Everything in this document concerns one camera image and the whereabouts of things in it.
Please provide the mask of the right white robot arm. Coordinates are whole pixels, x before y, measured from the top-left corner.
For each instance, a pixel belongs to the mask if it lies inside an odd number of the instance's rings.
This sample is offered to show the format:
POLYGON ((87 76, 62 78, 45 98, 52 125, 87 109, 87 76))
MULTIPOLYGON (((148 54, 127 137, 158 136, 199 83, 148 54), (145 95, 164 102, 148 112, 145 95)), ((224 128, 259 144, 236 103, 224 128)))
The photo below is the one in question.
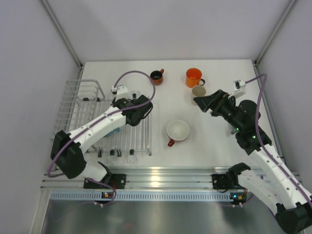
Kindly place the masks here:
POLYGON ((201 111, 224 118, 236 129, 238 145, 270 180, 270 183, 265 182, 247 164, 239 163, 226 172, 229 185, 252 192, 269 208, 285 233, 297 234, 310 227, 312 194, 295 178, 259 127, 257 104, 251 100, 236 104, 235 97, 222 90, 210 96, 195 97, 194 102, 201 111))

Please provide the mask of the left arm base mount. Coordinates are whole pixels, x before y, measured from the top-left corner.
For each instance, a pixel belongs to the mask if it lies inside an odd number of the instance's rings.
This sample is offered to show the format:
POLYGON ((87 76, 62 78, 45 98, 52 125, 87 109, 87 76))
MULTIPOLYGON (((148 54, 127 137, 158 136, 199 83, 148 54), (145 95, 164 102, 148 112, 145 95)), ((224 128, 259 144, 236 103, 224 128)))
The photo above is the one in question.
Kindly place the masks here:
MULTIPOLYGON (((111 170, 101 162, 97 162, 103 169, 106 170, 105 177, 99 181, 100 183, 111 186, 114 189, 124 189, 126 184, 126 174, 113 174, 111 170)), ((84 181, 84 189, 107 189, 107 187, 91 182, 89 180, 84 181)))

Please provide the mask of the red floral white-inside cup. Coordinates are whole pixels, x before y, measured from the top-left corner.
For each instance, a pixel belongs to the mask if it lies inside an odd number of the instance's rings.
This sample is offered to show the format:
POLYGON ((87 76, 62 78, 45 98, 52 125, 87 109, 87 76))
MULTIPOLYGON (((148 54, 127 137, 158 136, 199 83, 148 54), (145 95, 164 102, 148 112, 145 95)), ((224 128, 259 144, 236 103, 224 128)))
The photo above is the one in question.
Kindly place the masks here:
POLYGON ((167 126, 167 135, 170 138, 168 146, 172 147, 176 142, 185 140, 190 133, 189 125, 182 120, 173 120, 167 126))

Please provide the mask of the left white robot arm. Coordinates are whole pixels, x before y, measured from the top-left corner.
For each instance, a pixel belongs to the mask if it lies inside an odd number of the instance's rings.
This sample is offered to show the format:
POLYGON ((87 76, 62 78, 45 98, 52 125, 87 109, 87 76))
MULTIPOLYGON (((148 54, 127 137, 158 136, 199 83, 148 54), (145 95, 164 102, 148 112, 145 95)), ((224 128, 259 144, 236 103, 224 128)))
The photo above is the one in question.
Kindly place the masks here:
POLYGON ((101 138, 124 125, 137 126, 148 116, 153 108, 152 102, 140 95, 137 99, 120 98, 103 114, 87 124, 68 133, 56 133, 53 141, 51 159, 68 179, 79 176, 94 180, 101 188, 111 183, 108 168, 100 162, 87 162, 84 154, 101 138))

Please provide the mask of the grey glazed mug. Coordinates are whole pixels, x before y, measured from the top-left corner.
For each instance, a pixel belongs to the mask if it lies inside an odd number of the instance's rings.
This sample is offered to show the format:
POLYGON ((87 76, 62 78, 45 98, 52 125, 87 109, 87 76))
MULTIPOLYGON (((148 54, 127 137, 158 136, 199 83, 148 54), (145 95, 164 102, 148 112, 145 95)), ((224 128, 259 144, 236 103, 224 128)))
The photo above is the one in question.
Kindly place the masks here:
POLYGON ((239 132, 239 128, 236 128, 236 127, 233 127, 232 130, 231 130, 231 134, 232 135, 235 135, 238 132, 239 132))

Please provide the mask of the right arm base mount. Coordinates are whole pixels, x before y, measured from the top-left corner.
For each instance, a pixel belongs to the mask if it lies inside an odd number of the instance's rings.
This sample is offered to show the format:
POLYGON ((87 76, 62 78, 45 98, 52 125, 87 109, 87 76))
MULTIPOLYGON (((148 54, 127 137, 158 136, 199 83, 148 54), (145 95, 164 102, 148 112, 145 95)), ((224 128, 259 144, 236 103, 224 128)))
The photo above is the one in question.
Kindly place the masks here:
POLYGON ((231 189, 242 189, 238 183, 238 175, 248 169, 244 163, 230 167, 224 174, 212 174, 213 188, 221 193, 231 189))

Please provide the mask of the blue speckled mug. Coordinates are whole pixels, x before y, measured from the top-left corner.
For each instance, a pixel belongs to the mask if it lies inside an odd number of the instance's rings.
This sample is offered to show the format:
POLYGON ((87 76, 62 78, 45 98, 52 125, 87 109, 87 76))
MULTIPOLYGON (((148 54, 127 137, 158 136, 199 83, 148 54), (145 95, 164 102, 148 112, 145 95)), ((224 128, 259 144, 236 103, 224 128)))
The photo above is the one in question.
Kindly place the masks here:
POLYGON ((113 131, 109 132, 109 133, 108 133, 108 134, 106 134, 104 137, 110 137, 110 136, 112 136, 114 133, 119 133, 119 132, 120 132, 120 130, 121 130, 121 128, 120 128, 120 127, 115 128, 113 131))

